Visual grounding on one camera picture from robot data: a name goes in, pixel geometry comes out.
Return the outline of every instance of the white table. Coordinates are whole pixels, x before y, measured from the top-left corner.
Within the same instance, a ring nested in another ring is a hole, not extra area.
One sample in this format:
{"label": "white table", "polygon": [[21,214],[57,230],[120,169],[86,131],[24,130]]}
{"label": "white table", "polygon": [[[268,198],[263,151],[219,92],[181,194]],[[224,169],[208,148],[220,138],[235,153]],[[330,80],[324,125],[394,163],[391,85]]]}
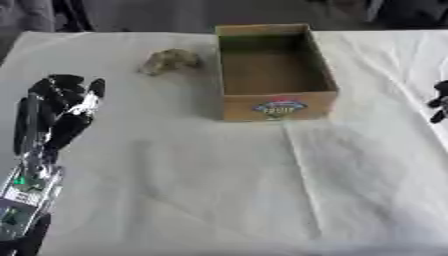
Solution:
{"label": "white table", "polygon": [[[214,119],[211,35],[23,35],[0,69],[4,173],[31,84],[50,73],[108,82],[97,121],[60,159],[69,176],[42,255],[444,251],[448,121],[429,125],[425,102],[448,78],[448,31],[315,35],[341,87],[333,112],[267,123]],[[198,51],[206,70],[135,72],[173,47]]]}

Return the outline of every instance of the cardboard box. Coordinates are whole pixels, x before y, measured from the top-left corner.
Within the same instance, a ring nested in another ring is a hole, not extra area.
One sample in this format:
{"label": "cardboard box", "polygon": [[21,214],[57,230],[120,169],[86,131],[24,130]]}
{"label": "cardboard box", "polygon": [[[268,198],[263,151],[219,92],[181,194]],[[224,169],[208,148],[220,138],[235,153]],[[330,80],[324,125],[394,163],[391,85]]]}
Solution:
{"label": "cardboard box", "polygon": [[224,120],[325,116],[337,86],[305,24],[218,26]]}

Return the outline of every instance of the box label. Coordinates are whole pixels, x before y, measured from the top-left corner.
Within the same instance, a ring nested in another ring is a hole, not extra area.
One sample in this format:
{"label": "box label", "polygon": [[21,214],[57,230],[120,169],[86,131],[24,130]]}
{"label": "box label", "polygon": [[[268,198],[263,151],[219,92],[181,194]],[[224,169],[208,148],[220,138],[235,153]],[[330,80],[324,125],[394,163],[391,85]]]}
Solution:
{"label": "box label", "polygon": [[257,105],[253,110],[264,113],[268,118],[279,119],[307,107],[297,100],[280,98]]}

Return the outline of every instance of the small beige object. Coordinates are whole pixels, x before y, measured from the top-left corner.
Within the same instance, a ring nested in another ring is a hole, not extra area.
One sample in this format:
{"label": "small beige object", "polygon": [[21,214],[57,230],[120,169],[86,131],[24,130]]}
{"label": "small beige object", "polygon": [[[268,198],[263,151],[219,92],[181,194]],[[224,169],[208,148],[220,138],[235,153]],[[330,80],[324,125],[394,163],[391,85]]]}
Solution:
{"label": "small beige object", "polygon": [[199,68],[201,63],[201,59],[196,53],[182,49],[170,49],[152,54],[140,71],[150,76],[158,76],[182,67]]}

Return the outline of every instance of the green led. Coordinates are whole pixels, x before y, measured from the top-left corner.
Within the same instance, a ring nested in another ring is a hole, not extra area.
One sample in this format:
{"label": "green led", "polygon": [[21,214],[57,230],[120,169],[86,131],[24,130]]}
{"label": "green led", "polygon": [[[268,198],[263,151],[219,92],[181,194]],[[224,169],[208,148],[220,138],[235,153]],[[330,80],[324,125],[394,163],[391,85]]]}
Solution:
{"label": "green led", "polygon": [[14,180],[14,184],[16,185],[25,185],[25,178],[24,177],[19,177],[17,179]]}

